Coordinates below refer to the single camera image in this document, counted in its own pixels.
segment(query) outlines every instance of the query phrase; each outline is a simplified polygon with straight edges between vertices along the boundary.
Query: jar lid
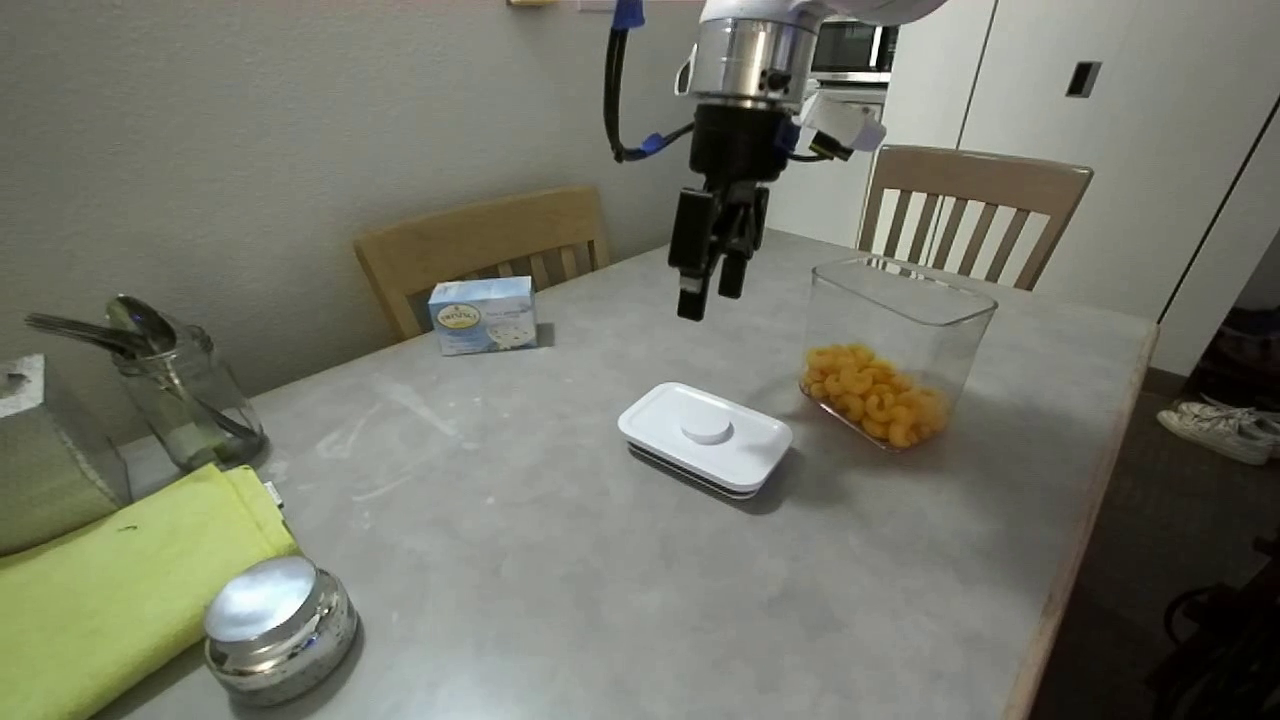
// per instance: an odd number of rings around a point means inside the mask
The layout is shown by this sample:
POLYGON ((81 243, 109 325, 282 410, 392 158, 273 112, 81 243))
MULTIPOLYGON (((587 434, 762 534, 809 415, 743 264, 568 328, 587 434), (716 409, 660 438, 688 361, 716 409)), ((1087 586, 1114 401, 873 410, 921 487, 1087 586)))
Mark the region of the jar lid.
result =
POLYGON ((305 556, 263 561, 231 577, 208 605, 205 635, 217 643, 250 643, 287 628, 317 591, 317 562, 305 556))

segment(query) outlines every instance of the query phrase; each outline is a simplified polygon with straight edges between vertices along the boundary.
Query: glass jar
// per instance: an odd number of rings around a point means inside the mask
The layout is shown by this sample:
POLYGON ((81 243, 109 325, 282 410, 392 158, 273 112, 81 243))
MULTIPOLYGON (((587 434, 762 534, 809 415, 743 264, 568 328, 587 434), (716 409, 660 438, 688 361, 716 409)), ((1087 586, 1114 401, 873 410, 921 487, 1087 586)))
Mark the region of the glass jar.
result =
POLYGON ((176 467, 261 463, 269 454, 269 433, 205 328, 176 325, 168 351, 114 357, 114 370, 176 467))
POLYGON ((882 447, 948 428, 994 300, 916 264, 811 269, 803 396, 882 447))

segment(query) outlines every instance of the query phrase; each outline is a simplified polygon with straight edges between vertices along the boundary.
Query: orange snack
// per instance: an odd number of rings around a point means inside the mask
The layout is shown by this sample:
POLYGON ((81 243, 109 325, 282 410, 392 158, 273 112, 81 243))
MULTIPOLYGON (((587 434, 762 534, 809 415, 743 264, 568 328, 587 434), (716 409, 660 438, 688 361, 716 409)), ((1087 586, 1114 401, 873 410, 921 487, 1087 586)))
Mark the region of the orange snack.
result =
POLYGON ((943 433, 943 401, 864 344, 811 349, 798 384, 888 447, 916 447, 943 433))

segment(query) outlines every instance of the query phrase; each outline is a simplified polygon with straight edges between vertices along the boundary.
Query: dark floor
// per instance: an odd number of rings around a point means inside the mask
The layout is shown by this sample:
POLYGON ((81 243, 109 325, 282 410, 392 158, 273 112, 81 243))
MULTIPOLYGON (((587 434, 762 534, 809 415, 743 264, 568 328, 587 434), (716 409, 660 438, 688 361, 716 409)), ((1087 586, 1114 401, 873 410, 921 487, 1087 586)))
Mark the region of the dark floor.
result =
POLYGON ((1153 370, 1087 543, 1031 720, 1143 720, 1143 674, 1168 657, 1162 605, 1244 584, 1280 526, 1280 463, 1244 467, 1154 425, 1178 380, 1153 370))

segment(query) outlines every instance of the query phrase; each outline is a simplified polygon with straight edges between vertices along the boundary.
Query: cabinet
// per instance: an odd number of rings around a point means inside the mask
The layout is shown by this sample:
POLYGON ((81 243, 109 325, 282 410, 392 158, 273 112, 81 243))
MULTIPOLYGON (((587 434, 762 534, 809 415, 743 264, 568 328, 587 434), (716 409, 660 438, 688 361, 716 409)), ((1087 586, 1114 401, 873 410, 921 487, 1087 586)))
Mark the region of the cabinet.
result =
POLYGON ((899 36, 893 141, 1090 163, 1038 292, 1162 321, 1280 97, 1280 3, 954 3, 899 36))

